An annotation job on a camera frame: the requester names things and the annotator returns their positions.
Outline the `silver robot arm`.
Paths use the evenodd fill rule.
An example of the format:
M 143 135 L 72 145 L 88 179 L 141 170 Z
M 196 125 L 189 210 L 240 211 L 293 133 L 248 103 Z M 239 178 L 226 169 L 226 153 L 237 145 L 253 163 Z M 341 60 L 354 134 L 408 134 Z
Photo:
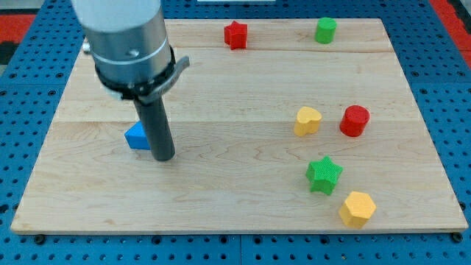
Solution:
M 176 60 L 158 0 L 73 0 L 103 86 L 131 100 L 157 161 L 174 157 L 175 148 L 163 95 L 190 65 Z

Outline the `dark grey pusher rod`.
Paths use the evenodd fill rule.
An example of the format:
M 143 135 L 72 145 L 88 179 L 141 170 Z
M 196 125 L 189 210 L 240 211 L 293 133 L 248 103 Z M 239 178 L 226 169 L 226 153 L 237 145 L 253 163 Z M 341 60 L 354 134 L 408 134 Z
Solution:
M 158 98 L 150 103 L 135 100 L 134 105 L 153 158 L 157 161 L 171 160 L 175 148 L 163 100 Z

